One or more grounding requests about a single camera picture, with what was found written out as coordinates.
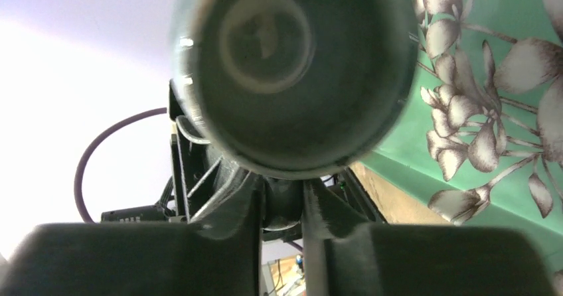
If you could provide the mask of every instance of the black robotic mount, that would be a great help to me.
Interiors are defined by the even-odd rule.
[[[340,195],[321,179],[266,178],[201,144],[172,93],[169,115],[173,186],[159,202],[173,195],[174,215],[157,204],[152,216],[40,226],[0,295],[264,295],[262,241],[301,233],[308,295],[555,295],[518,233],[391,226],[350,170]]]

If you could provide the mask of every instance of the wooden surface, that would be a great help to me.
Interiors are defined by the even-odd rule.
[[[277,262],[270,266],[270,270],[272,271],[272,279],[274,280],[274,285],[278,283],[278,278],[280,277],[280,273],[281,273],[281,279],[277,286],[278,290],[281,289],[282,286],[290,282],[293,278],[299,275],[295,271],[296,266],[297,264],[295,263],[295,256],[280,259],[280,271],[278,271]]]
[[[451,224],[360,163],[350,168],[389,223]]]

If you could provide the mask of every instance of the wire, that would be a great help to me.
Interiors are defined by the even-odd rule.
[[[197,222],[201,218],[208,216],[218,206],[220,206],[223,202],[225,202],[233,195],[235,190],[230,186],[230,184],[234,180],[234,177],[236,175],[236,170],[233,170],[228,176],[226,182],[218,190],[216,190],[215,193],[213,193],[211,198],[209,198],[209,200],[207,200],[207,202],[205,202],[203,206],[199,208],[199,210],[197,210],[197,212],[194,213],[190,222]],[[247,172],[246,176],[244,177],[244,179],[242,179],[242,182],[240,184],[244,185],[249,176],[250,172]]]
[[[203,182],[205,182],[205,180],[207,180],[207,177],[209,177],[209,175],[211,175],[211,173],[213,173],[213,171],[215,171],[215,169],[219,166],[219,164],[221,164],[221,160],[223,159],[223,156],[221,155],[216,161],[215,163],[213,163],[213,165],[211,167],[209,167],[209,169],[207,169],[207,171],[205,171],[205,173],[203,174],[203,176],[201,176],[201,178],[199,178],[199,180],[197,181],[197,183],[193,186],[193,188],[190,190],[190,192],[187,194],[188,198],[191,198],[192,195],[195,193],[195,191],[197,191],[197,189],[203,184]]]
[[[299,244],[297,244],[297,243],[295,243],[295,242],[293,242],[293,241],[289,241],[289,242],[286,242],[286,243],[289,244],[289,245],[291,245],[291,246],[293,246],[293,247],[295,247],[296,250],[298,250],[298,251],[300,251],[301,253],[303,253],[303,246],[300,246]]]
[[[84,171],[86,170],[88,160],[90,160],[90,157],[92,156],[96,148],[98,148],[98,146],[102,142],[104,142],[104,140],[106,140],[109,136],[111,136],[121,128],[135,123],[139,120],[153,117],[154,115],[163,115],[165,113],[167,113],[166,108],[156,108],[138,113],[127,119],[123,119],[115,125],[107,128],[104,132],[97,136],[86,148],[86,150],[82,154],[82,157],[80,158],[80,161],[78,162],[76,173],[74,174],[74,203],[76,204],[76,208],[78,209],[80,217],[82,217],[83,221],[85,221],[86,223],[94,223],[94,220],[88,213],[88,209],[86,208],[86,204],[84,203],[84,196],[82,195],[82,181],[84,180]]]
[[[278,281],[276,282],[276,286],[274,286],[274,289],[272,289],[268,295],[271,295],[273,292],[278,291],[278,286],[280,286],[280,283],[283,285],[283,278],[282,278],[282,265],[280,263],[280,259],[277,260],[278,263]]]
[[[172,177],[170,177],[170,179],[168,179],[168,181],[166,182],[164,191],[162,192],[162,195],[160,196],[160,199],[158,200],[157,204],[160,204],[160,206],[162,206],[163,208],[167,207],[168,202],[173,197],[172,191],[174,191],[174,182],[172,180]]]

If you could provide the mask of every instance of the black connector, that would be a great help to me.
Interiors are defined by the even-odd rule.
[[[166,221],[166,210],[159,204],[102,213],[102,222]]]

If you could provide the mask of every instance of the black electronic component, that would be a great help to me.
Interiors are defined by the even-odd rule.
[[[140,206],[137,208],[126,208],[102,213],[102,222],[147,222],[166,221],[168,219],[166,209],[158,204]]]
[[[248,173],[189,224],[37,228],[0,295],[259,295],[262,182]],[[514,231],[377,224],[320,179],[303,183],[303,203],[308,295],[555,295],[541,258]]]

